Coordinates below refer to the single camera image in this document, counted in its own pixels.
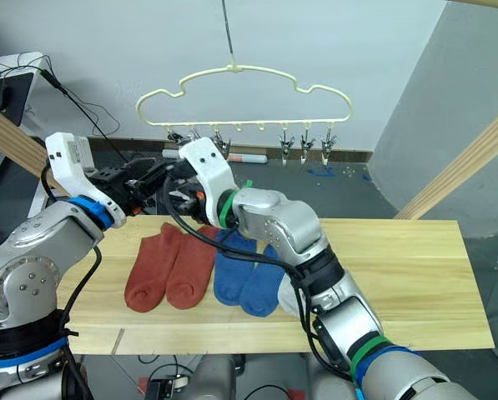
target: gray wall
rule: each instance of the gray wall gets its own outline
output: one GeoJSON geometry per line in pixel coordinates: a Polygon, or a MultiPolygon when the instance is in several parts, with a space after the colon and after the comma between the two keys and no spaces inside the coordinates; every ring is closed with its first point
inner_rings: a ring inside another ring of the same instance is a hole
{"type": "MultiPolygon", "coordinates": [[[[444,0],[227,0],[241,64],[278,68],[305,88],[324,83],[349,94],[355,116],[340,145],[373,150],[440,14],[444,0]]],[[[0,0],[0,54],[53,57],[63,84],[105,105],[122,123],[114,136],[165,138],[138,120],[142,94],[176,91],[181,77],[229,62],[220,0],[0,0]]],[[[285,79],[257,72],[221,74],[188,85],[188,96],[151,99],[159,121],[332,118],[345,103],[325,92],[301,95],[285,79]]],[[[72,106],[43,93],[36,115],[52,131],[88,134],[72,106]]],[[[113,124],[103,118],[105,129],[113,124]]],[[[296,146],[302,127],[297,127],[296,146]]],[[[314,127],[316,138],[325,127],[314,127]]],[[[280,128],[223,131],[234,144],[278,146],[280,128]]]]}
{"type": "MultiPolygon", "coordinates": [[[[401,209],[498,115],[498,9],[448,2],[370,161],[401,209]]],[[[424,219],[498,231],[498,157],[424,219]]]]}

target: sock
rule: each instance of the sock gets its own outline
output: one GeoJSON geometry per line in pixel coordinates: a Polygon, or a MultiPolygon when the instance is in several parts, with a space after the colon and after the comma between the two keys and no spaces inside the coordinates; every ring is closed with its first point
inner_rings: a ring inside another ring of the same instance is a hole
{"type": "MultiPolygon", "coordinates": [[[[276,250],[270,245],[265,248],[264,255],[278,258],[276,250]]],[[[278,265],[258,264],[241,292],[241,308],[256,317],[270,315],[279,305],[278,292],[283,276],[284,269],[278,265]]]]}
{"type": "MultiPolygon", "coordinates": [[[[217,240],[221,241],[229,231],[226,229],[217,234],[217,240]]],[[[231,248],[238,248],[249,252],[256,251],[256,241],[245,239],[241,233],[235,231],[224,241],[231,248]]],[[[227,306],[239,305],[241,290],[254,270],[254,263],[226,258],[221,253],[215,257],[215,297],[227,306]]]]}
{"type": "Polygon", "coordinates": [[[166,222],[158,235],[141,239],[138,257],[124,289],[124,300],[129,308],[145,313],[162,301],[182,236],[176,227],[166,222]]]}
{"type": "MultiPolygon", "coordinates": [[[[303,307],[306,307],[306,300],[304,299],[304,294],[300,294],[300,299],[302,301],[303,307]]],[[[286,273],[282,278],[282,282],[279,287],[279,303],[280,306],[288,314],[294,317],[299,317],[299,304],[297,304],[297,298],[295,297],[295,292],[293,286],[291,286],[291,279],[289,279],[286,273]]]]}
{"type": "MultiPolygon", "coordinates": [[[[216,227],[199,229],[208,238],[215,238],[216,227]]],[[[185,234],[179,256],[167,281],[167,301],[180,310],[195,307],[206,293],[214,269],[215,247],[185,234]]]]}

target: blue sock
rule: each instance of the blue sock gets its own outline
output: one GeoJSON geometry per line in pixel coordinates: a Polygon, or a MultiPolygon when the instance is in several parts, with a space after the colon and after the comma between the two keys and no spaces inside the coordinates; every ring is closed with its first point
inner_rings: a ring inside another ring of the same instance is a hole
{"type": "MultiPolygon", "coordinates": [[[[264,255],[278,259],[276,250],[268,245],[264,255]]],[[[278,265],[258,264],[244,286],[239,300],[241,308],[256,317],[267,317],[279,304],[278,293],[284,270],[278,265]]]]}
{"type": "MultiPolygon", "coordinates": [[[[215,240],[220,242],[229,231],[224,229],[219,231],[215,240]]],[[[231,248],[238,248],[249,252],[256,251],[256,241],[245,239],[241,233],[234,232],[224,241],[224,244],[231,248]]],[[[254,263],[226,258],[221,253],[215,256],[215,297],[227,306],[239,305],[239,297],[245,283],[249,280],[254,270],[254,263]]]]}

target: white hanger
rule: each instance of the white hanger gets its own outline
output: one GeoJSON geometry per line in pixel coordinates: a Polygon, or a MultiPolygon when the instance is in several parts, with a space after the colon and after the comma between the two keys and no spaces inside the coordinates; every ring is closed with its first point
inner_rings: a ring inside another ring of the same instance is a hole
{"type": "Polygon", "coordinates": [[[180,92],[177,93],[172,93],[167,89],[156,89],[153,90],[152,92],[148,92],[141,96],[136,103],[136,110],[138,112],[139,118],[147,123],[148,125],[156,126],[156,127],[164,127],[167,129],[168,132],[172,131],[172,127],[195,127],[195,126],[202,126],[202,125],[209,125],[212,128],[218,128],[220,125],[233,125],[236,127],[238,131],[241,131],[243,125],[256,125],[258,126],[260,131],[265,130],[265,125],[266,124],[280,124],[282,128],[287,129],[289,124],[293,123],[302,123],[305,126],[310,126],[312,123],[328,123],[329,127],[332,127],[334,123],[342,123],[343,121],[347,121],[350,118],[350,115],[352,113],[352,103],[350,101],[350,98],[341,92],[340,90],[326,86],[326,85],[321,85],[316,83],[315,85],[310,86],[308,89],[303,89],[299,87],[299,82],[297,81],[297,78],[290,73],[280,71],[278,69],[273,69],[273,68],[267,68],[267,67],[257,67],[254,65],[238,65],[235,62],[234,59],[234,50],[232,49],[232,41],[230,38],[230,31],[229,31],[229,25],[228,25],[228,17],[226,15],[226,7],[224,6],[224,0],[223,0],[223,12],[224,12],[224,22],[225,22],[225,27],[226,27],[226,34],[229,40],[229,47],[230,47],[230,56],[231,56],[231,62],[228,64],[226,67],[222,68],[214,68],[214,69],[206,69],[204,71],[199,71],[195,73],[191,73],[186,77],[183,77],[179,81],[179,86],[180,86],[180,92]],[[277,75],[282,78],[288,78],[292,83],[293,83],[293,89],[296,92],[303,93],[303,94],[308,94],[313,92],[314,90],[323,90],[329,93],[333,93],[337,96],[340,96],[345,100],[347,103],[347,106],[349,107],[349,112],[345,117],[339,117],[339,118],[319,118],[319,119],[282,119],[282,120],[262,120],[262,121],[202,121],[202,122],[154,122],[149,119],[147,119],[143,115],[142,111],[142,106],[145,100],[148,100],[151,97],[154,97],[159,94],[164,94],[166,96],[169,96],[170,98],[181,98],[182,96],[185,96],[187,94],[187,88],[185,87],[185,84],[193,79],[200,78],[206,75],[212,75],[215,73],[241,73],[242,71],[256,71],[260,73],[272,73],[274,75],[277,75]]]}

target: green ring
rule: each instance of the green ring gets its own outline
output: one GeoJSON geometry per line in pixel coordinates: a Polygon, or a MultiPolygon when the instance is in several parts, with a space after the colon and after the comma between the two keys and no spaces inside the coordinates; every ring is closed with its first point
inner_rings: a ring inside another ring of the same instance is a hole
{"type": "Polygon", "coordinates": [[[234,201],[234,196],[238,193],[237,190],[234,190],[233,192],[230,193],[229,198],[226,199],[226,202],[223,205],[223,208],[221,208],[221,213],[219,214],[219,223],[221,224],[221,227],[227,228],[226,226],[226,216],[229,213],[230,208],[232,207],[232,202],[234,201]]]}
{"type": "Polygon", "coordinates": [[[373,337],[366,344],[360,347],[358,351],[355,353],[355,355],[352,357],[352,360],[350,360],[350,375],[352,376],[353,382],[355,384],[356,384],[356,368],[358,367],[358,363],[365,356],[365,354],[367,354],[372,348],[384,342],[391,343],[388,340],[388,338],[385,336],[373,337]]]}

